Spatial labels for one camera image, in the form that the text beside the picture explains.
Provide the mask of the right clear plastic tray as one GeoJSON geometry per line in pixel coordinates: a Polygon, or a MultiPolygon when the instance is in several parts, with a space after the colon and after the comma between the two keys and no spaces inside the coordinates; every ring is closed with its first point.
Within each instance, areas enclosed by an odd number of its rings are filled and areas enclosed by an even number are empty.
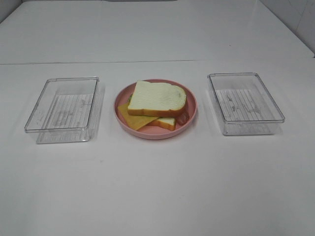
{"type": "Polygon", "coordinates": [[[257,73],[214,73],[208,79],[210,99],[223,135],[273,135],[285,122],[257,73]]]}

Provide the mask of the bread slice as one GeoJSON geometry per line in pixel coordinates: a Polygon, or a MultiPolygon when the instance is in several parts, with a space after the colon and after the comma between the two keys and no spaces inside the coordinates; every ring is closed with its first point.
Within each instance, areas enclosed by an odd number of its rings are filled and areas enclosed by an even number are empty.
{"type": "Polygon", "coordinates": [[[135,116],[172,118],[184,112],[186,101],[186,92],[179,86],[137,81],[127,112],[135,116]]]}
{"type": "Polygon", "coordinates": [[[157,118],[150,123],[148,126],[158,126],[170,131],[175,130],[176,127],[176,119],[175,118],[157,118]]]}

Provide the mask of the pink bacon strip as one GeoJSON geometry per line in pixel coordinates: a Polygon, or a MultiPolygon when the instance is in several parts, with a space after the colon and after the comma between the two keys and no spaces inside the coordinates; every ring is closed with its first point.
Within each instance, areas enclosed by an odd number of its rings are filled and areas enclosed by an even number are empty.
{"type": "Polygon", "coordinates": [[[176,122],[179,125],[184,125],[189,120],[189,113],[187,111],[183,112],[180,116],[176,117],[176,122]]]}

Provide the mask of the clear plastic tray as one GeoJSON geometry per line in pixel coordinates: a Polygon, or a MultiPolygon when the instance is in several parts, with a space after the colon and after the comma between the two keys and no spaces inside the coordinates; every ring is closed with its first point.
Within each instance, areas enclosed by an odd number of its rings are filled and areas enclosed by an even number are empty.
{"type": "Polygon", "coordinates": [[[86,142],[95,134],[99,78],[46,81],[24,132],[37,144],[86,142]]]}
{"type": "Polygon", "coordinates": [[[208,79],[210,99],[223,135],[273,135],[285,122],[257,73],[214,73],[208,79]]]}

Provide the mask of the left clear plastic tray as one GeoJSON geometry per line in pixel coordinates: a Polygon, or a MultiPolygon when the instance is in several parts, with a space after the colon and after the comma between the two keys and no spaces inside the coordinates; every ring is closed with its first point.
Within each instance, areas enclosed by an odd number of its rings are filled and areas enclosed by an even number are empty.
{"type": "Polygon", "coordinates": [[[37,144],[86,142],[95,134],[99,78],[46,81],[24,132],[37,144]]]}

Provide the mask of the yellow cheese slice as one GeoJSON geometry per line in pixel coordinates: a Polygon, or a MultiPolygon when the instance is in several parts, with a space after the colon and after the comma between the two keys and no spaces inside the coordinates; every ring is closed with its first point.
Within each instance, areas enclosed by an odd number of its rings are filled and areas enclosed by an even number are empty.
{"type": "Polygon", "coordinates": [[[128,104],[125,103],[123,105],[118,106],[118,110],[120,114],[123,116],[129,128],[133,130],[138,130],[143,126],[146,126],[150,122],[158,119],[158,117],[151,116],[139,116],[139,115],[129,115],[127,112],[128,104]]]}

